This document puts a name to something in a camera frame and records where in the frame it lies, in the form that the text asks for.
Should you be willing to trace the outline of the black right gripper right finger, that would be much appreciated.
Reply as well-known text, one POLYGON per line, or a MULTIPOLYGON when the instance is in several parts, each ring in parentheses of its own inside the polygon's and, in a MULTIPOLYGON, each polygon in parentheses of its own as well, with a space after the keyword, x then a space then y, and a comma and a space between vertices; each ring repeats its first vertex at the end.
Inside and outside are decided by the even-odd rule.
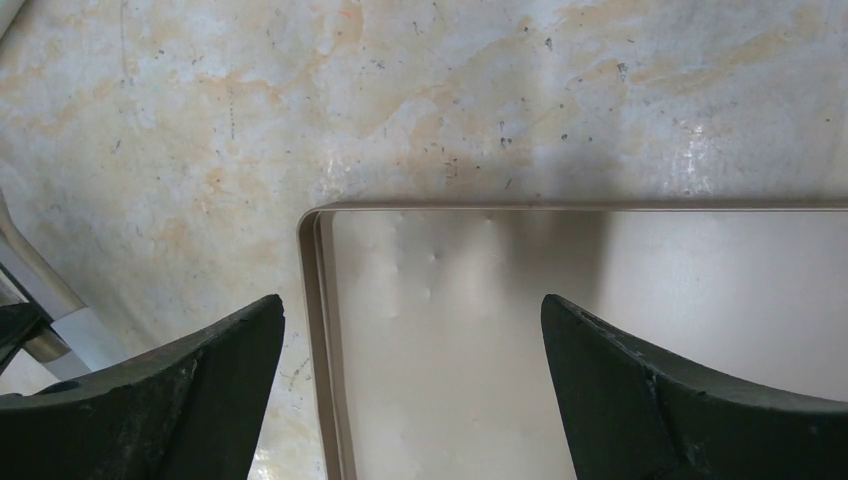
POLYGON ((843 479, 847 406, 746 381, 554 294, 544 347, 580 479, 843 479))

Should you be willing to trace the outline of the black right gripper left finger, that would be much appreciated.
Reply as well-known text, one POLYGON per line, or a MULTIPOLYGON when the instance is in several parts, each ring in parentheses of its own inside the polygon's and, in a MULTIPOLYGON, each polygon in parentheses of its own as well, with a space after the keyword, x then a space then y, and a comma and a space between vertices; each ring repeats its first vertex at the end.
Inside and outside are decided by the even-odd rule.
POLYGON ((5 479, 244 479, 282 351, 267 295, 108 368, 1 398, 5 479))

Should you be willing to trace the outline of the metal tweezers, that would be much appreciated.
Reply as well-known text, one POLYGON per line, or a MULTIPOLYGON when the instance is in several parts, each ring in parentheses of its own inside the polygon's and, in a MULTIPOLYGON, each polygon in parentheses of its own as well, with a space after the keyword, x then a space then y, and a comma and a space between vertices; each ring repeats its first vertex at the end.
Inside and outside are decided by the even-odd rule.
POLYGON ((103 370, 130 358, 117 338, 61 279, 14 224, 1 201, 2 282, 42 320, 24 350, 59 380, 103 370))

